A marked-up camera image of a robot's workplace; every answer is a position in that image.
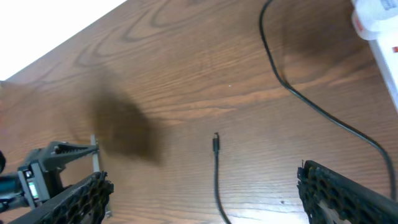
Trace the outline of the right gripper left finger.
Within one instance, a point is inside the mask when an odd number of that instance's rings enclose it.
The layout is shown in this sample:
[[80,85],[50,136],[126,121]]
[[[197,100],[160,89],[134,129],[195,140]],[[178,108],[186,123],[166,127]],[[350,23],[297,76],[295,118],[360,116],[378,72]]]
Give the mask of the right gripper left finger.
[[99,224],[106,217],[114,185],[104,171],[94,172],[10,224]]

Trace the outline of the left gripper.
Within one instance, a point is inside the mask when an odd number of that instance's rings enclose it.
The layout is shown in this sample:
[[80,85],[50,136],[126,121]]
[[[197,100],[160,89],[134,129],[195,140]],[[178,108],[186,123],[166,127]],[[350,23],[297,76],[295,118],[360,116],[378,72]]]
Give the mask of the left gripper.
[[40,164],[35,162],[1,176],[1,211],[34,209],[63,192],[60,173],[65,165],[98,150],[97,145],[51,142],[41,150]]

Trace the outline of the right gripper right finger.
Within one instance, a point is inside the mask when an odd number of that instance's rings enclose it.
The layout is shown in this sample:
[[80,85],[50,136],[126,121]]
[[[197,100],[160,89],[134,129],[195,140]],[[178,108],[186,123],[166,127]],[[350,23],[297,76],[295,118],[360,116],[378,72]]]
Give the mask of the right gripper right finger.
[[397,224],[397,202],[314,161],[297,171],[298,194],[311,224]]

